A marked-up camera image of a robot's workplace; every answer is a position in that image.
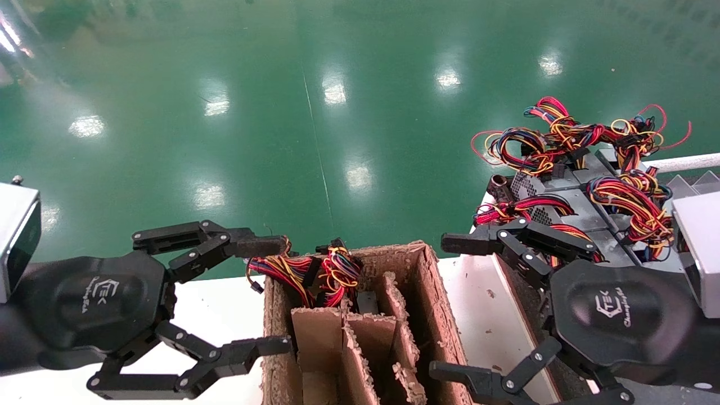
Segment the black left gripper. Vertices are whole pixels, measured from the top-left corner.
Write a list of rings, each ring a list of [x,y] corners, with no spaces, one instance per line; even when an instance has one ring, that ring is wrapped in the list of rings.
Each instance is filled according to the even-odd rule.
[[[103,362],[87,381],[98,397],[193,400],[220,379],[249,374],[260,357],[293,351],[288,336],[216,348],[169,319],[165,267],[144,252],[32,263],[16,287],[16,369],[68,371]],[[195,364],[180,375],[122,372],[159,341]]]

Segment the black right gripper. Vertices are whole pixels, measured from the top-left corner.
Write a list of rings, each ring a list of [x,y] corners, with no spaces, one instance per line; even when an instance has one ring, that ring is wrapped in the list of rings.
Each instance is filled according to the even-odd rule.
[[[718,389],[718,320],[705,317],[683,274],[576,260],[548,284],[553,335],[579,372],[602,368],[639,384]],[[432,361],[430,377],[464,385],[474,403],[535,404],[524,389],[563,351],[555,338],[507,375]],[[563,403],[633,404],[632,392],[607,371],[591,372],[597,394]]]

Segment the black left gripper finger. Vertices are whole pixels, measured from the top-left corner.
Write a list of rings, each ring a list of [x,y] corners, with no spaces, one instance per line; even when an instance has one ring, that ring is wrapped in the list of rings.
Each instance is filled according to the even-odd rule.
[[[285,236],[257,236],[250,228],[224,228],[211,220],[138,231],[133,249],[149,255],[183,251],[170,260],[170,282],[186,283],[231,257],[253,258],[286,252]]]

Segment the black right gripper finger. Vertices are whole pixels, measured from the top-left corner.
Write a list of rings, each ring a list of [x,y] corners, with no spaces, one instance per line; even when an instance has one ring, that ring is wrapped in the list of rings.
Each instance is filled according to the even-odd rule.
[[[499,256],[535,289],[548,289],[556,272],[538,256],[540,252],[559,258],[566,267],[597,267],[592,241],[523,218],[504,225],[481,224],[469,234],[444,233],[440,248],[452,254]]]

